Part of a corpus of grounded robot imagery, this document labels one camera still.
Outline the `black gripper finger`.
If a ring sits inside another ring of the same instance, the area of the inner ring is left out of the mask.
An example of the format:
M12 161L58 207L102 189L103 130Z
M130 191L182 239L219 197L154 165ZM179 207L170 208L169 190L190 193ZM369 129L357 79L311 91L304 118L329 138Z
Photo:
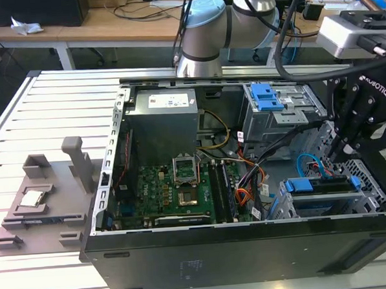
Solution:
M365 89L348 90L341 128L345 153L386 149L386 96Z
M335 136L328 149L330 160L344 160L343 149L350 145L358 134L357 116L353 113L356 105L356 79L354 76L329 80L327 113L333 121Z

